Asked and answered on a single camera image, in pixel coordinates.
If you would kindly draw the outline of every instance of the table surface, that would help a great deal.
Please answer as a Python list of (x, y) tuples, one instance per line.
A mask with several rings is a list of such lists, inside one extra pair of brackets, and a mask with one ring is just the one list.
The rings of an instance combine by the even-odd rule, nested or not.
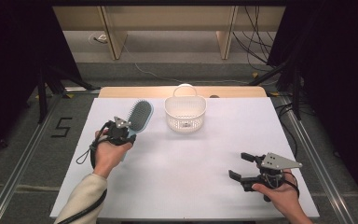
[[(269, 98), (209, 98), (205, 123), (191, 134), (175, 133), (168, 127), (165, 97), (144, 99), (154, 106), (154, 114), (126, 159), (109, 176), (101, 218), (228, 221), (282, 217), (261, 194), (244, 192), (240, 183), (228, 177), (228, 170), (243, 177), (259, 174), (254, 163), (241, 159), (241, 152), (258, 156), (273, 152), (295, 159)], [(52, 217), (61, 211), (75, 185), (92, 171), (87, 161), (79, 165), (76, 159), (88, 149), (93, 133), (113, 116), (126, 118), (137, 100), (94, 100)], [(306, 214), (318, 217), (300, 170), (293, 172)]]

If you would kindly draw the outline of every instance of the cabinet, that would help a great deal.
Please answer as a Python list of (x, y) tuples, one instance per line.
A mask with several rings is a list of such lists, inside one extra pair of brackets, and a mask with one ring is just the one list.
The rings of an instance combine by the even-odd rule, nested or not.
[[(261, 7), (259, 31), (276, 32), (284, 10)], [(255, 7), (54, 7), (54, 12), (63, 30), (104, 30), (113, 60), (120, 58), (128, 31), (216, 31), (227, 59), (231, 32), (253, 31), (256, 23)]]

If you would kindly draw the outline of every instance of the plastic basket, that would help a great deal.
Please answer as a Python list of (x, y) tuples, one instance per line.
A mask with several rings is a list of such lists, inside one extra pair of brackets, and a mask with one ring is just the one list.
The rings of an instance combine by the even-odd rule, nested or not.
[[(192, 88), (194, 95), (177, 96), (177, 90)], [(165, 100), (165, 114), (168, 126), (178, 133), (193, 133), (203, 122), (206, 111), (206, 100), (197, 95), (197, 90), (189, 85), (179, 85), (170, 98)]]

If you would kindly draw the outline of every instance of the white sleeve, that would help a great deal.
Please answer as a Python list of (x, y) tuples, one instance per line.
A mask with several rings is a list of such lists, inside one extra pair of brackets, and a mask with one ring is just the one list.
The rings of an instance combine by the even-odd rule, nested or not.
[[(74, 188), (71, 195), (69, 196), (68, 202), (63, 207), (54, 223), (59, 223), (60, 221), (63, 221), (68, 217), (71, 217), (90, 207), (92, 204), (97, 202), (98, 199), (100, 199), (106, 188), (107, 181), (105, 178), (95, 174), (86, 175), (83, 180)], [(71, 223), (96, 223), (97, 217), (102, 209), (103, 203), (90, 213)]]

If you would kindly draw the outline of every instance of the hand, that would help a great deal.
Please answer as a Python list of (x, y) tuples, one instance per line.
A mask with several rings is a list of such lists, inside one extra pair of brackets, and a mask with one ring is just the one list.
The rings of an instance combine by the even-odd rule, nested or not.
[[(290, 174), (284, 174), (287, 181), (295, 184), (296, 181)], [(292, 224), (312, 223), (305, 215), (298, 201), (297, 191), (288, 184), (283, 184), (277, 189), (269, 189), (263, 184), (253, 184), (252, 189), (269, 197), (274, 206), (287, 218)]]
[(94, 174), (107, 178), (114, 167), (116, 167), (124, 154), (132, 148), (132, 142), (121, 146), (113, 145), (110, 142), (101, 142), (95, 151)]

